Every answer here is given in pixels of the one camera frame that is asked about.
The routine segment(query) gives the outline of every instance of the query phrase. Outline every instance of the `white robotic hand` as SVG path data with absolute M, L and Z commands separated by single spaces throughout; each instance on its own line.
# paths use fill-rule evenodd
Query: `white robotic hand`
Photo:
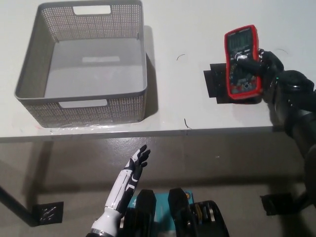
M 143 168 L 147 165 L 145 161 L 150 150 L 145 151 L 146 149 L 147 145 L 143 145 L 121 170 L 105 203 L 103 215 L 93 223 L 87 237 L 117 236 L 119 221 L 124 216 Z

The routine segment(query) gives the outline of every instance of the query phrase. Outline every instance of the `table surface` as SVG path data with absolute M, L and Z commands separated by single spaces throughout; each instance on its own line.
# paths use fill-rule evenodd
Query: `table surface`
M 156 69 L 156 82 L 154 71 L 149 82 L 147 117 L 132 124 L 42 128 L 14 97 L 42 2 L 0 3 L 0 142 L 271 130 L 264 102 L 218 105 L 208 97 L 203 75 L 210 63 L 225 62 L 224 34 L 248 24 L 257 27 L 260 47 L 274 52 L 286 70 L 299 70 L 316 82 L 314 0 L 143 0 L 146 52 Z

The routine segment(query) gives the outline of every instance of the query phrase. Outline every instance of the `floor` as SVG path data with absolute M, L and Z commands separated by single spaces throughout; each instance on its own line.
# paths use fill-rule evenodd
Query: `floor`
M 29 228 L 0 204 L 0 236 L 85 236 L 119 171 L 143 144 L 152 150 L 138 186 L 192 190 L 213 200 L 232 237 L 316 236 L 316 210 L 267 217 L 260 196 L 304 190 L 303 160 L 284 133 L 216 134 L 0 144 L 0 184 L 22 204 L 64 201 L 62 224 Z

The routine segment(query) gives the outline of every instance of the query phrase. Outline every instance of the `red multimeter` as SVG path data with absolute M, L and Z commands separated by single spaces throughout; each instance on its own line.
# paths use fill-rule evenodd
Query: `red multimeter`
M 254 25 L 244 26 L 225 34 L 226 86 L 234 99 L 246 99 L 260 95 L 261 79 L 236 65 L 236 54 L 259 61 L 259 41 Z

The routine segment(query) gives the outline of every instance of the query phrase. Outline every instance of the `gray basket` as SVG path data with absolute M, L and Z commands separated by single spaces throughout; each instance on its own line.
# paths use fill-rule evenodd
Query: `gray basket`
M 141 121 L 147 90 L 143 33 L 138 0 L 40 5 L 16 98 L 43 127 Z

